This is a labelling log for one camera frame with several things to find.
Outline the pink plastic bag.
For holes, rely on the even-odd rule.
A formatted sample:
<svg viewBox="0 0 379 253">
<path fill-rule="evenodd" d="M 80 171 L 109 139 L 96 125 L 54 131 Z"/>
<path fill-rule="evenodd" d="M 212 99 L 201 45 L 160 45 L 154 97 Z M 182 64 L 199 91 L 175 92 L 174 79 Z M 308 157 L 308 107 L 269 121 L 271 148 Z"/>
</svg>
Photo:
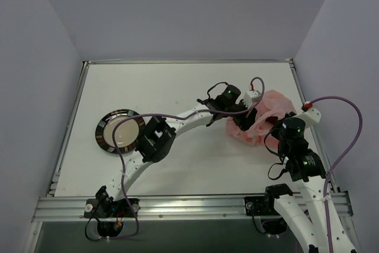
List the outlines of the pink plastic bag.
<svg viewBox="0 0 379 253">
<path fill-rule="evenodd" d="M 249 129 L 240 130 L 232 119 L 227 119 L 226 133 L 252 146 L 263 145 L 265 135 L 274 126 L 276 120 L 281 120 L 286 114 L 296 111 L 290 99 L 273 89 L 265 91 L 256 109 L 255 122 Z"/>
</svg>

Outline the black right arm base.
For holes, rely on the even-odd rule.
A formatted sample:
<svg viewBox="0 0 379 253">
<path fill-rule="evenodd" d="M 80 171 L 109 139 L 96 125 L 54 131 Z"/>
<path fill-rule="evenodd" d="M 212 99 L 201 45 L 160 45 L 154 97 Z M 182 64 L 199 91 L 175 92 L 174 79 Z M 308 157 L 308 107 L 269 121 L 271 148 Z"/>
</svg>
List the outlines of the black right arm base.
<svg viewBox="0 0 379 253">
<path fill-rule="evenodd" d="M 288 225 L 282 217 L 261 219 L 262 216 L 279 216 L 274 210 L 274 200 L 285 194 L 293 196 L 293 192 L 287 184 L 277 184 L 267 186 L 262 196 L 244 198 L 245 213 L 252 218 L 253 225 L 259 234 L 280 236 L 286 233 Z"/>
</svg>

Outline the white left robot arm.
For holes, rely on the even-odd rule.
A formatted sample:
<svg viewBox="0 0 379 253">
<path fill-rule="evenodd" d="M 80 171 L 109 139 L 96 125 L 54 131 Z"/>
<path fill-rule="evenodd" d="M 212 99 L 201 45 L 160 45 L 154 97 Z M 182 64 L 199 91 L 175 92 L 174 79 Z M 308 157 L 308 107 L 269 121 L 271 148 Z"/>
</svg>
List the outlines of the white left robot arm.
<svg viewBox="0 0 379 253">
<path fill-rule="evenodd" d="M 96 193 L 98 210 L 106 217 L 115 216 L 119 200 L 151 165 L 165 158 L 174 140 L 199 126 L 230 117 L 242 130 L 255 122 L 256 106 L 261 92 L 250 89 L 245 93 L 228 84 L 216 98 L 198 100 L 198 105 L 177 116 L 151 114 L 149 121 L 133 110 L 121 109 L 108 113 L 96 126 L 98 146 L 110 154 L 127 155 L 121 160 L 121 170 Z"/>
</svg>

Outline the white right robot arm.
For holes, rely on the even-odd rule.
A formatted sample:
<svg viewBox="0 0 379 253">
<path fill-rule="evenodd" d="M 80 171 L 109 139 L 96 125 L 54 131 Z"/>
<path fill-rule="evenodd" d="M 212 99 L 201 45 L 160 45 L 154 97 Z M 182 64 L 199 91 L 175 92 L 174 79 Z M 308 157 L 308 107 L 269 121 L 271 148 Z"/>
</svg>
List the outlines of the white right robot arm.
<svg viewBox="0 0 379 253">
<path fill-rule="evenodd" d="M 304 137 L 304 131 L 320 119 L 320 111 L 311 108 L 301 114 L 287 114 L 270 131 L 278 140 L 284 171 L 289 173 L 307 208 L 300 208 L 287 184 L 267 186 L 263 206 L 284 219 L 303 252 L 356 252 L 327 188 L 322 160 Z"/>
</svg>

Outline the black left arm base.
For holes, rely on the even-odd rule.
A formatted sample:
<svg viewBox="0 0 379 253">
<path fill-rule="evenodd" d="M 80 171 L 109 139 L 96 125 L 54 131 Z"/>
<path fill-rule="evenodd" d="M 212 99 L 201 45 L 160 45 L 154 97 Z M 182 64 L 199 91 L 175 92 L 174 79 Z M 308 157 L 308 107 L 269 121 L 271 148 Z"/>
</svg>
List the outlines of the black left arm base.
<svg viewBox="0 0 379 253">
<path fill-rule="evenodd" d="M 114 201 L 106 192 L 106 186 L 102 186 L 96 193 L 95 198 L 87 199 L 84 207 L 83 217 L 88 219 L 84 229 L 84 235 L 91 242 L 98 242 L 103 239 L 121 239 L 137 235 L 139 231 L 139 221 L 137 212 L 139 211 L 139 199 L 132 198 Z M 123 218 L 134 218 L 136 221 L 136 232 L 129 235 L 120 236 L 125 222 Z M 97 236 L 89 234 L 89 224 L 96 221 Z"/>
</svg>

